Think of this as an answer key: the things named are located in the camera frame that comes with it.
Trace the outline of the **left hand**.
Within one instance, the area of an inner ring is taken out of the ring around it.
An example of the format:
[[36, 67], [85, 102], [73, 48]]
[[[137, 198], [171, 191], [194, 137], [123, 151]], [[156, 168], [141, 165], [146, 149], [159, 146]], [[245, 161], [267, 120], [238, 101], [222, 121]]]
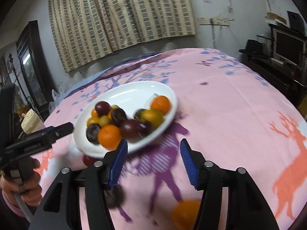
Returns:
[[[32, 175], [23, 182], [24, 192], [21, 193], [21, 200], [33, 208], [36, 208], [42, 200], [40, 179], [41, 176], [33, 171]], [[14, 193], [17, 192], [19, 192], [19, 186], [12, 178], [1, 177], [1, 208], [19, 209], [14, 198]]]

